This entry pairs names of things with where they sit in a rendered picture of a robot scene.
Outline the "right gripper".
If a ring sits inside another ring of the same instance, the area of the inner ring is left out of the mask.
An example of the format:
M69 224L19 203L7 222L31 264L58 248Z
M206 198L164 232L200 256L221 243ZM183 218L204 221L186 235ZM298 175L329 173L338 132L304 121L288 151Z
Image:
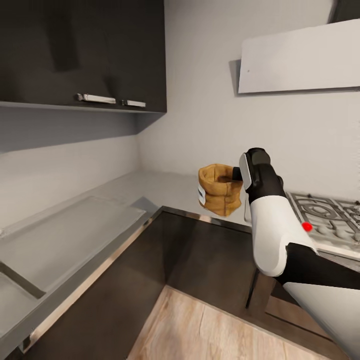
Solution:
M235 181L243 180L240 167L233 167L232 179Z

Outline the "popcorn bag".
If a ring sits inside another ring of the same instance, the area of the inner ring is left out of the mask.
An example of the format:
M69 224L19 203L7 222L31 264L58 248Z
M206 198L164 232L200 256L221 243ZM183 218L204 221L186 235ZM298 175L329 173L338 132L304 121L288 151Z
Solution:
M229 217L241 207L242 180L234 180L233 167L226 164L210 164L198 171L199 203L205 209L222 217Z

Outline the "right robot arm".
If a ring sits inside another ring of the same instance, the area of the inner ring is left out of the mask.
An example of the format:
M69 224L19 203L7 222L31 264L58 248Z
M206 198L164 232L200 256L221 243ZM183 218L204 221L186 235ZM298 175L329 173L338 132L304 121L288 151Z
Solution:
M249 195L256 268L276 279L351 360L360 360L360 273L319 255L264 148L243 153L232 179L243 181Z

